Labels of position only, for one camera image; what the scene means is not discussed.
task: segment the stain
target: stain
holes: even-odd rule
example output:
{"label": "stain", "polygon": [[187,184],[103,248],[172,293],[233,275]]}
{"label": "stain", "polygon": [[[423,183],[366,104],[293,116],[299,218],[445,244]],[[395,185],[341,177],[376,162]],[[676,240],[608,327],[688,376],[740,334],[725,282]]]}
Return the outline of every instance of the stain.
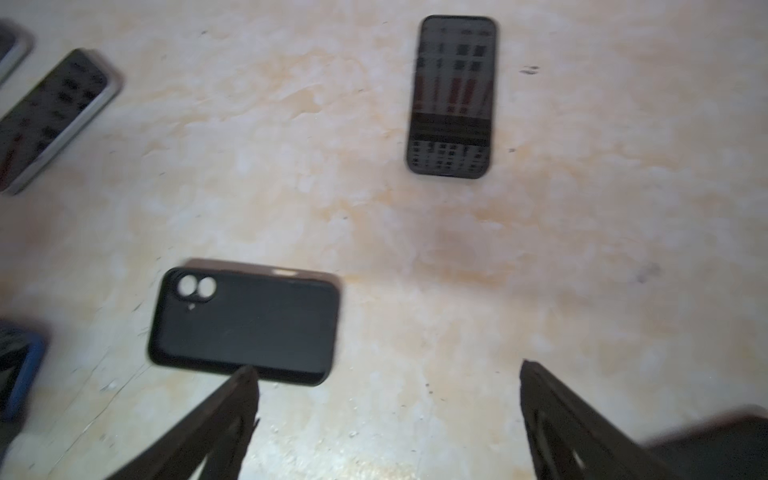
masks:
{"label": "stain", "polygon": [[414,273],[421,273],[428,278],[440,278],[442,281],[464,285],[476,285],[486,287],[500,287],[507,283],[509,274],[514,271],[510,266],[499,266],[494,271],[478,271],[469,267],[445,266],[436,263],[425,263],[416,260],[413,265]]}
{"label": "stain", "polygon": [[163,143],[160,141],[150,140],[149,143],[147,144],[147,147],[144,149],[144,152],[141,153],[141,156],[146,157],[152,152],[163,151],[163,150],[169,150],[169,148],[163,145]]}
{"label": "stain", "polygon": [[323,109],[315,102],[315,95],[309,87],[293,92],[282,98],[277,104],[286,109],[289,120],[293,120],[301,114],[320,113]]}
{"label": "stain", "polygon": [[[204,97],[199,97],[201,92],[197,89],[191,88],[186,84],[177,83],[170,84],[163,88],[150,91],[142,91],[141,94],[135,98],[132,104],[150,104],[156,101],[168,101],[168,100],[180,100],[180,99],[198,99],[204,100]],[[155,125],[157,118],[153,119],[150,125]]]}
{"label": "stain", "polygon": [[638,283],[646,283],[648,280],[661,276],[661,266],[658,263],[650,262],[643,265],[640,270],[637,271],[634,279]]}
{"label": "stain", "polygon": [[211,116],[209,114],[201,114],[197,112],[191,112],[182,114],[175,118],[176,125],[171,129],[170,135],[175,138],[184,138],[187,136],[186,127],[190,124],[206,123],[210,121]]}

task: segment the dark metal frame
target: dark metal frame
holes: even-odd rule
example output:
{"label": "dark metal frame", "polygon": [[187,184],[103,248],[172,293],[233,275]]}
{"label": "dark metal frame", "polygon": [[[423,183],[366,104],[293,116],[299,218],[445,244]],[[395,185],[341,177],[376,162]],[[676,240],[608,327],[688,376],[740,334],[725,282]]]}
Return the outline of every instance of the dark metal frame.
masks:
{"label": "dark metal frame", "polygon": [[235,480],[256,428],[258,375],[238,369],[219,389],[110,480],[189,478],[206,459],[200,480]]}
{"label": "dark metal frame", "polygon": [[679,480],[549,370],[524,361],[520,403],[539,480]]}

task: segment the phone case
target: phone case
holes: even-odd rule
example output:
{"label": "phone case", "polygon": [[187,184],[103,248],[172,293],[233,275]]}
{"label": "phone case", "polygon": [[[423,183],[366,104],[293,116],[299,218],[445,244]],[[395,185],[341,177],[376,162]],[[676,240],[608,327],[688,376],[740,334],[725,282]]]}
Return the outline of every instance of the phone case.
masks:
{"label": "phone case", "polygon": [[475,179],[490,167],[497,31],[487,17],[422,22],[406,147],[414,173]]}
{"label": "phone case", "polygon": [[0,377],[4,383],[0,387],[0,421],[16,420],[40,368],[44,352],[45,341],[42,336],[0,321]]}
{"label": "phone case", "polygon": [[0,191],[21,191],[119,90],[96,52],[73,50],[0,120]]}
{"label": "phone case", "polygon": [[31,49],[31,37],[7,18],[0,18],[0,83]]}
{"label": "phone case", "polygon": [[[184,277],[197,289],[180,292]],[[201,296],[202,281],[216,283]],[[174,268],[162,281],[147,351],[158,365],[318,385],[329,375],[340,294],[331,282],[226,270]]]}

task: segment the phone with screen on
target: phone with screen on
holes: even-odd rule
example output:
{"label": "phone with screen on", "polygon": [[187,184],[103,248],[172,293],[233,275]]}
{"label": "phone with screen on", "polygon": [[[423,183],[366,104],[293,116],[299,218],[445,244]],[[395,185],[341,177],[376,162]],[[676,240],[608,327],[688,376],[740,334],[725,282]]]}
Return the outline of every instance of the phone with screen on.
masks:
{"label": "phone with screen on", "polygon": [[406,163],[417,174],[480,178],[491,165],[496,24],[431,15],[419,36]]}

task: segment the black phone case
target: black phone case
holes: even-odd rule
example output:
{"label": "black phone case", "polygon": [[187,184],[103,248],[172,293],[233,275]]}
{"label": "black phone case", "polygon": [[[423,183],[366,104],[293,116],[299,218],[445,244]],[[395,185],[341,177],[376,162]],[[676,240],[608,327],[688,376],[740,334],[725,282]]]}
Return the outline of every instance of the black phone case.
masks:
{"label": "black phone case", "polygon": [[[451,36],[440,24],[448,20],[470,26]],[[412,172],[475,179],[488,171],[497,44],[498,29],[488,17],[430,15],[422,21],[406,147]]]}
{"label": "black phone case", "polygon": [[[186,275],[213,278],[213,296],[182,297]],[[333,364],[340,300],[324,280],[173,268],[160,285],[147,351],[162,366],[231,374],[252,365],[262,379],[318,385]]]}

